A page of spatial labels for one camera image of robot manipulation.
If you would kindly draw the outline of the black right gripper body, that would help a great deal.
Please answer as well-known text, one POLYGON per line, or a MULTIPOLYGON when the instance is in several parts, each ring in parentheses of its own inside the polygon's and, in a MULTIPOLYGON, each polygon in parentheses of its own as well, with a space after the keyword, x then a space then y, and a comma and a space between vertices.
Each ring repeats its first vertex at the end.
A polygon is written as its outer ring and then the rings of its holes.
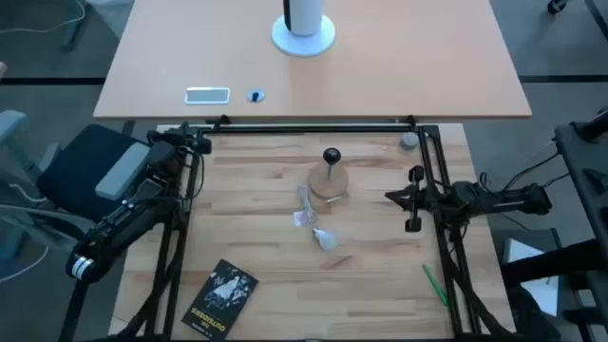
POLYGON ((414 182, 410 185, 413 190, 413 193, 410 196, 410 216, 412 218, 419 217, 420 209, 433 212, 433 207, 437 205, 443 196, 440 192, 439 185, 441 185, 441 183, 437 182, 431 182, 425 186, 421 186, 418 182, 414 182))

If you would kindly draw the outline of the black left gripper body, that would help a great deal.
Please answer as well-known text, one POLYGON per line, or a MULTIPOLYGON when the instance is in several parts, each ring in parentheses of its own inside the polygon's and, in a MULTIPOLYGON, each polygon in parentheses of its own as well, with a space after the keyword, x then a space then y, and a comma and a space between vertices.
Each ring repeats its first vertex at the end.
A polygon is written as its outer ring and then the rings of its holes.
POLYGON ((183 132, 164 132, 163 140, 175 147, 177 154, 181 157, 193 151, 195 135, 183 132))

